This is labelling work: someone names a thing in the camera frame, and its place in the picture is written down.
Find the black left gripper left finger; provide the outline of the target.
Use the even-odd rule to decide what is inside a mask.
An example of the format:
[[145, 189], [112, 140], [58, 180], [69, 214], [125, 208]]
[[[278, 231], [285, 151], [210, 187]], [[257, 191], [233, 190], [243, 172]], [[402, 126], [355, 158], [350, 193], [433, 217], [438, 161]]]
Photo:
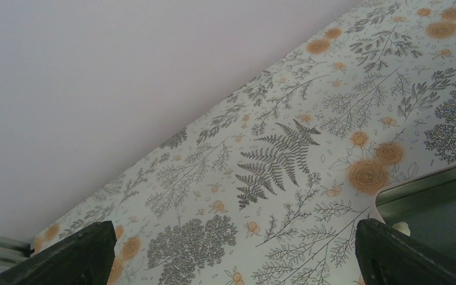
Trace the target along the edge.
[[116, 242], [111, 221], [95, 222], [0, 273], [0, 284], [107, 284]]

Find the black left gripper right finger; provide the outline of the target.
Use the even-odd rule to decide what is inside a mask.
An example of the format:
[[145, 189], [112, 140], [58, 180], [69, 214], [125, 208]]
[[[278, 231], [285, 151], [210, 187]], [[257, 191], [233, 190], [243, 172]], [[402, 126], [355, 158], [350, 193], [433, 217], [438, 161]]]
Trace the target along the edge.
[[365, 284], [456, 284], [456, 261], [374, 218], [358, 222], [355, 254]]

